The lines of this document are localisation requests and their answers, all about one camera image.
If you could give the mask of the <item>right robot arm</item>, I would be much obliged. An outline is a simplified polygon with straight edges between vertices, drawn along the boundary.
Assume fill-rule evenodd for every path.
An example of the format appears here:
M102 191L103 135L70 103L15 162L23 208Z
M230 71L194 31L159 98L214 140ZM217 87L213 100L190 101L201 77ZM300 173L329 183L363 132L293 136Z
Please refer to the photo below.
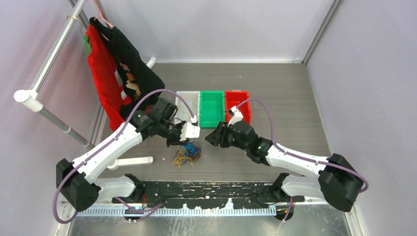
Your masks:
M274 198L279 202L306 196L326 200L335 209L349 212L359 193L368 187L344 156L337 153L331 157L313 156L274 145L272 140L258 136L245 121L234 125L221 121L205 140L215 147L241 149L257 164L292 171L291 175L281 174L273 188Z

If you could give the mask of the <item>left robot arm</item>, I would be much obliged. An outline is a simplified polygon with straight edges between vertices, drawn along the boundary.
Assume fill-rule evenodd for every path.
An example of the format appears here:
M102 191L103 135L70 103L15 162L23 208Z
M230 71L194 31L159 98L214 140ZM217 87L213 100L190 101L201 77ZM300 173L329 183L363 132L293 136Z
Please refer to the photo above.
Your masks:
M165 138L167 146L186 144L199 137L199 127L191 122L174 123L171 118L177 111L175 104L161 98L148 112L136 110L103 142L89 152L56 166L57 190L77 212L91 207L96 201L121 198L126 203L143 200L145 189L132 174L121 177L100 178L101 173L113 165L132 147L151 136Z

